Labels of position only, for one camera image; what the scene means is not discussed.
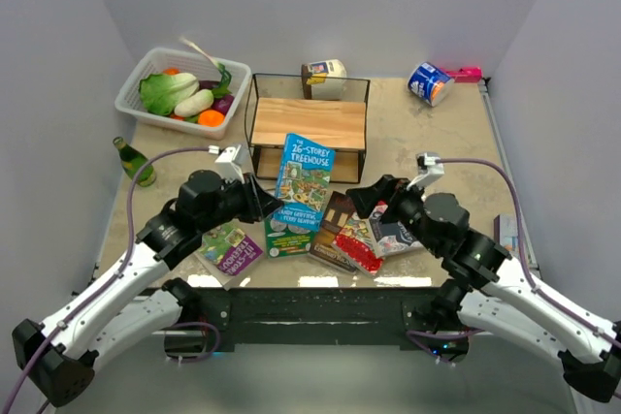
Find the dark Edward Tulane book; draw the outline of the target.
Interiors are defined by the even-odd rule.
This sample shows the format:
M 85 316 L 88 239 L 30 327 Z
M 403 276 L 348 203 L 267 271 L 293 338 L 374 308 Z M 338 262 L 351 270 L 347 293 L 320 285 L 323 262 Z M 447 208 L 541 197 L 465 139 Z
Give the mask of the dark Edward Tulane book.
M 356 268 L 333 246 L 333 241 L 353 211 L 353 203 L 344 193 L 338 191 L 332 193 L 324 209 L 319 231 L 310 243 L 310 256 L 314 260 L 340 272 L 356 271 Z

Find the blue 26-storey treehouse book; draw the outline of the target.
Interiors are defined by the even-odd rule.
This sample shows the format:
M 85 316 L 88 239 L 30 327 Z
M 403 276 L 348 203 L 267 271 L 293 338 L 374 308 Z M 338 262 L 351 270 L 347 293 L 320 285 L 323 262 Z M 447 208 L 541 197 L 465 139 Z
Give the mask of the blue 26-storey treehouse book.
M 318 232 L 336 151 L 301 135 L 285 137 L 276 197 L 284 202 L 274 219 L 289 226 Z

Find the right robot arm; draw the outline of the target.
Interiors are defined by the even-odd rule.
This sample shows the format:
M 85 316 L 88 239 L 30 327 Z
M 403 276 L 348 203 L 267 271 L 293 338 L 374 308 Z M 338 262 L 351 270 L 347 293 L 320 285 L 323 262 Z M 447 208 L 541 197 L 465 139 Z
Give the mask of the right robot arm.
M 531 275 L 504 247 L 470 225 L 450 193 L 425 194 L 405 178 L 382 176 L 347 190 L 361 218 L 385 204 L 382 219 L 399 222 L 449 277 L 418 317 L 434 330 L 464 325 L 502 337 L 559 362 L 575 391 L 606 403 L 619 397 L 620 325 L 572 303 Z

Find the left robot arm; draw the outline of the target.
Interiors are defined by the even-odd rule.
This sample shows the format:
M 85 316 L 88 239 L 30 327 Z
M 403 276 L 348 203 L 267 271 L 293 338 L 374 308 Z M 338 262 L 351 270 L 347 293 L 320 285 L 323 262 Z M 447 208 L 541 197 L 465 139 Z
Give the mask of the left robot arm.
M 194 327 L 201 305 L 184 281 L 132 301 L 172 271 L 202 244 L 202 236 L 232 220 L 257 223 L 283 206 L 252 174 L 190 175 L 178 195 L 152 217 L 129 244 L 115 268 L 41 322 L 24 319 L 12 331 L 21 380 L 30 380 L 54 407 L 88 387 L 104 363 L 157 330 Z

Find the green coin book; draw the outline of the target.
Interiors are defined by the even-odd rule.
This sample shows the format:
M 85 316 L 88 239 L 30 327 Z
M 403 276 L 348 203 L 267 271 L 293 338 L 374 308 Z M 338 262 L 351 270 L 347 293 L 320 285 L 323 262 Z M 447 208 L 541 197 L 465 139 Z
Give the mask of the green coin book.
M 265 221 L 266 253 L 270 259 L 307 254 L 315 232 L 273 218 Z

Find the red patterned book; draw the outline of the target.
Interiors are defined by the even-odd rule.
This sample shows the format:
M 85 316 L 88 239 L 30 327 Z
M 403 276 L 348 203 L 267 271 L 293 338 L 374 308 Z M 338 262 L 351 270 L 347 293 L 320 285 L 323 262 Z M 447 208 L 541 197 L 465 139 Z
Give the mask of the red patterned book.
M 333 247 L 356 269 L 375 277 L 383 258 L 375 253 L 368 222 L 353 213 L 332 242 Z

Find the Little Women book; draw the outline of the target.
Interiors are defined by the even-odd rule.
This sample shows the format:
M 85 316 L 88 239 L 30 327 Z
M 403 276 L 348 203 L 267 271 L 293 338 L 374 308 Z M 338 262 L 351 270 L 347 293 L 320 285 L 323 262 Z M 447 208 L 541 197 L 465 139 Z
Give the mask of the Little Women book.
M 386 203 L 379 202 L 367 219 L 377 257 L 386 258 L 421 248 L 422 244 L 401 222 L 382 223 L 380 221 L 386 209 Z

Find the purple 117-storey treehouse book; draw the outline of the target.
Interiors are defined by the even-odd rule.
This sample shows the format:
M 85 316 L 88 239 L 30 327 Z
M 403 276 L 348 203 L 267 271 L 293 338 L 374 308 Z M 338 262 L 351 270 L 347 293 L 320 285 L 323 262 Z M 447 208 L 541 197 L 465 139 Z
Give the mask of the purple 117-storey treehouse book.
M 233 222 L 204 233 L 195 251 L 200 263 L 225 289 L 240 286 L 262 255 L 262 248 Z

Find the orange toy fruit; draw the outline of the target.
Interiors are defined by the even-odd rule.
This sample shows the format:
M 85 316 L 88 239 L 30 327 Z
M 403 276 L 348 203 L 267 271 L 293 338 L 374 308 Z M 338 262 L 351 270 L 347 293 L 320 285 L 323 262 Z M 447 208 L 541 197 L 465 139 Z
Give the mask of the orange toy fruit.
M 206 127 L 218 127 L 223 124 L 225 115 L 216 110 L 205 110 L 198 116 L 197 123 Z

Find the purple toy eggplant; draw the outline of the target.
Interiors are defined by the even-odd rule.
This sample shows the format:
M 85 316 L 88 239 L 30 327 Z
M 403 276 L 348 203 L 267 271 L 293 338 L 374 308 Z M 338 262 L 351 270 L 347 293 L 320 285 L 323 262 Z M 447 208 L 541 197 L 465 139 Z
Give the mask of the purple toy eggplant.
M 215 99 L 211 106 L 211 109 L 214 111 L 218 111 L 224 116 L 230 111 L 233 103 L 235 101 L 235 96 L 232 94 L 227 94 L 221 98 Z

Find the white cartoon mug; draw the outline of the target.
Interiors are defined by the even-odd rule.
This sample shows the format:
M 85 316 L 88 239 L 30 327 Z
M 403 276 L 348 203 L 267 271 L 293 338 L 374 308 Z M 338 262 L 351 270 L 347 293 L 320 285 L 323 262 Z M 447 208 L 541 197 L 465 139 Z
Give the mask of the white cartoon mug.
M 346 68 L 339 59 L 315 61 L 301 66 L 302 90 L 308 100 L 341 100 L 346 78 Z

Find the white toy radish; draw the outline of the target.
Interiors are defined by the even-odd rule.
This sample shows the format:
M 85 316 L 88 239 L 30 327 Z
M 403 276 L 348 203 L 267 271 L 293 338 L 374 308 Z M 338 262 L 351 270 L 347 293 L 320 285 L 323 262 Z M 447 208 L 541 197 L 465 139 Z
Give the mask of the white toy radish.
M 209 89 L 202 89 L 179 102 L 175 106 L 174 114 L 182 118 L 192 117 L 208 110 L 212 106 L 213 101 L 212 92 Z

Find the green glass bottle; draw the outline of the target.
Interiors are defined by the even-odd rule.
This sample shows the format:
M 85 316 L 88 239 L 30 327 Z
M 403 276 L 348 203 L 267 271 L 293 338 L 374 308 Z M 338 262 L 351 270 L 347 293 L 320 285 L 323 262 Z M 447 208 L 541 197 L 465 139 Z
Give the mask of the green glass bottle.
M 121 136 L 113 139 L 113 145 L 118 152 L 121 167 L 128 177 L 133 178 L 139 169 L 144 168 L 138 177 L 137 184 L 148 187 L 156 181 L 155 169 L 147 164 L 145 155 L 132 147 Z

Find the small box at table edge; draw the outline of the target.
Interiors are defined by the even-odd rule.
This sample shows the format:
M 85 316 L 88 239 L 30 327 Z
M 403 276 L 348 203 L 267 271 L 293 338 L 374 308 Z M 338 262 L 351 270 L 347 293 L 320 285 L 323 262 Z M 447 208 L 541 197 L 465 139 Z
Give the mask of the small box at table edge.
M 513 214 L 502 213 L 495 217 L 494 239 L 512 254 L 519 254 L 517 221 Z

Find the toy cabbage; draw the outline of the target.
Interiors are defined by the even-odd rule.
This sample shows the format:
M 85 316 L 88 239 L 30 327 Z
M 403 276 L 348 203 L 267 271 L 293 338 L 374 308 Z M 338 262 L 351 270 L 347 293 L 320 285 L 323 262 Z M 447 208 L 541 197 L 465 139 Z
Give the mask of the toy cabbage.
M 199 80 L 190 73 L 173 77 L 151 74 L 140 81 L 139 96 L 147 112 L 168 116 L 179 102 L 195 94 L 198 89 Z

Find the pink stapler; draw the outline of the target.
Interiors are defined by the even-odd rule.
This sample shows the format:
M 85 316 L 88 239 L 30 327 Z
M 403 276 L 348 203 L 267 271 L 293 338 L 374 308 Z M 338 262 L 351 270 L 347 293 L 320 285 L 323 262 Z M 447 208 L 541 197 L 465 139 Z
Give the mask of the pink stapler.
M 479 67 L 462 67 L 457 70 L 445 70 L 456 83 L 479 83 L 483 79 L 482 70 Z

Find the orange toy carrot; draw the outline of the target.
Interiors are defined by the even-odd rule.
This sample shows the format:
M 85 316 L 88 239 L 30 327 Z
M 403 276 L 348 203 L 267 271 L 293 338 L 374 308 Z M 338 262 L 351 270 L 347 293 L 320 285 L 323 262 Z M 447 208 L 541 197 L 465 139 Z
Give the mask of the orange toy carrot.
M 164 70 L 162 74 L 167 77 L 173 77 L 173 76 L 179 75 L 180 71 L 176 68 L 169 68 L 169 69 Z

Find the white plastic basket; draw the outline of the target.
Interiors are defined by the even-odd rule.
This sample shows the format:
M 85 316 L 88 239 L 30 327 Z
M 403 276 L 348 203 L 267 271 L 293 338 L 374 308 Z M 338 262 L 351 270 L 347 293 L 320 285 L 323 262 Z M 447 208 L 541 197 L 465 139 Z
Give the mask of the white plastic basket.
M 154 48 L 121 86 L 114 106 L 147 124 L 221 140 L 250 78 L 240 62 Z

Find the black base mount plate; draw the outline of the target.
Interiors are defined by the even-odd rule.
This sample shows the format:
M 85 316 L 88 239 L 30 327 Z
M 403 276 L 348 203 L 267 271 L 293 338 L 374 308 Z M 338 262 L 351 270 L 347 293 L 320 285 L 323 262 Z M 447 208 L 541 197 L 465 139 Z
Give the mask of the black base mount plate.
M 242 344 L 416 347 L 407 332 L 455 332 L 454 317 L 429 315 L 439 290 L 423 288 L 194 288 L 180 323 L 207 322 L 218 349 Z

